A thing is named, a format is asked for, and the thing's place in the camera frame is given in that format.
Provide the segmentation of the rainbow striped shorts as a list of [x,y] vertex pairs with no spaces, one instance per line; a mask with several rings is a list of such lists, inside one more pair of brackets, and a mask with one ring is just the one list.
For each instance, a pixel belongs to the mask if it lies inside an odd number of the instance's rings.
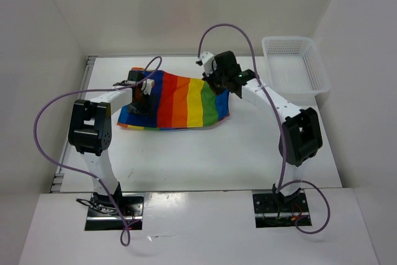
[[229,92],[215,95],[207,82],[157,71],[151,79],[151,111],[131,114],[122,107],[117,125],[137,130],[177,130],[210,127],[230,115]]

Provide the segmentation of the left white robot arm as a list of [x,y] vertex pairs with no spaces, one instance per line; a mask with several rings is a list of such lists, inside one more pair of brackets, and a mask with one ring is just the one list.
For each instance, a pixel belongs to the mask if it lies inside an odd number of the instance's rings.
[[91,100],[76,100],[73,105],[68,141],[81,154],[94,185],[87,206],[100,213],[119,214],[124,200],[109,158],[112,140],[112,115],[124,108],[128,116],[151,117],[156,96],[150,71],[131,70],[128,79],[115,83],[115,90]]

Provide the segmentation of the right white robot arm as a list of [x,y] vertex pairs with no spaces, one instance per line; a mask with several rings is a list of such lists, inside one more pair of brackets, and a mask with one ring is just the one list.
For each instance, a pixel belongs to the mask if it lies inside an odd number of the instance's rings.
[[288,210],[300,191],[304,163],[323,145],[317,112],[292,104],[273,91],[261,81],[257,70],[243,71],[231,51],[217,55],[202,52],[196,64],[203,66],[202,79],[217,96],[228,91],[265,113],[275,114],[280,130],[282,170],[272,187],[272,204],[279,211]]

